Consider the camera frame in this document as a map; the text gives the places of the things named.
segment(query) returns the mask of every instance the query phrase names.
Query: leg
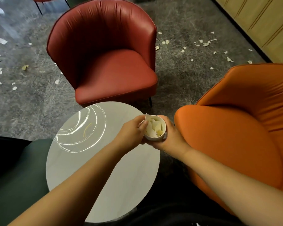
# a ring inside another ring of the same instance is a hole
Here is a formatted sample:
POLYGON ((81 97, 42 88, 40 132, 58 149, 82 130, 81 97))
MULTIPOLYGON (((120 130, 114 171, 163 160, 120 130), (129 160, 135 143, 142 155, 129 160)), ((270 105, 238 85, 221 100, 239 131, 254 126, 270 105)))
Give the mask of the leg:
POLYGON ((151 97, 149 97, 149 102, 150 102, 150 106, 152 108, 152 99, 151 99, 151 97))
POLYGON ((35 2, 35 4, 37 5, 38 10, 40 11, 41 15, 43 15, 42 12, 41 12, 41 10, 40 10, 40 8, 39 8, 39 6, 38 6, 38 3, 35 2))
POLYGON ((65 0, 65 2, 66 2, 66 4, 68 5, 68 7, 69 7, 69 9, 70 9, 70 6, 69 6, 69 4, 68 4, 67 0, 65 0))

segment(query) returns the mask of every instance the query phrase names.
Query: gray carpet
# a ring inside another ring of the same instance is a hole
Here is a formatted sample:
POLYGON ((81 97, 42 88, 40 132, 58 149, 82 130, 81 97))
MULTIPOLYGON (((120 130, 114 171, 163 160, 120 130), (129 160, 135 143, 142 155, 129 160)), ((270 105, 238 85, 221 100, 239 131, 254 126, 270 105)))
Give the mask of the gray carpet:
MULTIPOLYGON (((263 62, 211 0, 139 4, 162 32, 157 38, 159 83, 152 98, 153 108, 148 101, 133 103, 143 113, 164 114, 173 119, 178 108, 195 103, 230 67, 248 60, 263 62), (207 47, 193 43, 213 38, 217 41, 207 47), (164 40, 170 43, 163 45, 164 40), (185 52, 181 52, 183 47, 187 47, 185 52), (227 56, 234 62, 228 62, 227 56)), ((52 25, 68 7, 63 0, 41 4, 44 16, 32 0, 1 0, 0 8, 5 12, 0 15, 0 37, 8 41, 0 44, 0 136, 53 138, 62 124, 81 109, 75 102, 73 88, 45 50, 52 25), (21 67, 26 64, 29 68, 23 71, 21 67)))

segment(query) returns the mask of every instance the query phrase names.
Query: left hand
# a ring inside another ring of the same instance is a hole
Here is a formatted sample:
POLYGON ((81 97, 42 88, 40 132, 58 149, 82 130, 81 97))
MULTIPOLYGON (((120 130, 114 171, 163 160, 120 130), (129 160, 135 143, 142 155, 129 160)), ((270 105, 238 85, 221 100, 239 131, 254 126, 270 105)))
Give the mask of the left hand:
POLYGON ((146 118, 146 115, 140 115, 136 118, 123 124, 121 130, 114 138, 113 143, 117 144, 124 153, 128 153, 133 148, 136 148, 138 144, 142 143, 144 132, 148 125, 148 121, 142 122, 146 118))

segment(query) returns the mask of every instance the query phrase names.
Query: paper cup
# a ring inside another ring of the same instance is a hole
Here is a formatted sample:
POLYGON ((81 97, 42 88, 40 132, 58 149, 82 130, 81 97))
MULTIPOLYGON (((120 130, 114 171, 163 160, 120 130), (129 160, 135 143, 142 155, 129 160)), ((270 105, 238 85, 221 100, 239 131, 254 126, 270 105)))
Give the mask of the paper cup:
POLYGON ((147 140, 151 140, 151 141, 161 141, 164 137, 164 134, 166 132, 166 122, 163 120, 163 118, 159 117, 159 116, 155 116, 155 115, 149 115, 150 119, 154 119, 156 121, 160 121, 161 122, 161 128, 162 128, 162 135, 159 137, 150 137, 148 135, 146 135, 146 133, 144 134, 144 137, 146 137, 147 140))

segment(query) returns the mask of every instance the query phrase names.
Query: round white table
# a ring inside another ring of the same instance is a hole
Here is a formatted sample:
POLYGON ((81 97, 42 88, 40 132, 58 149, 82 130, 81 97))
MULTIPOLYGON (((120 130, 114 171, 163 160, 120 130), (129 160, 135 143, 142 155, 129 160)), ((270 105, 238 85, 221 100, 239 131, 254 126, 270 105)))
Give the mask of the round white table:
MULTIPOLYGON (((49 190, 110 143, 125 122, 141 114, 128 104, 101 102, 73 115, 58 131, 49 149, 46 162, 49 190)), ((85 221, 111 221, 134 209, 150 190, 159 160, 159 150, 147 144, 126 154, 114 168, 85 221)))

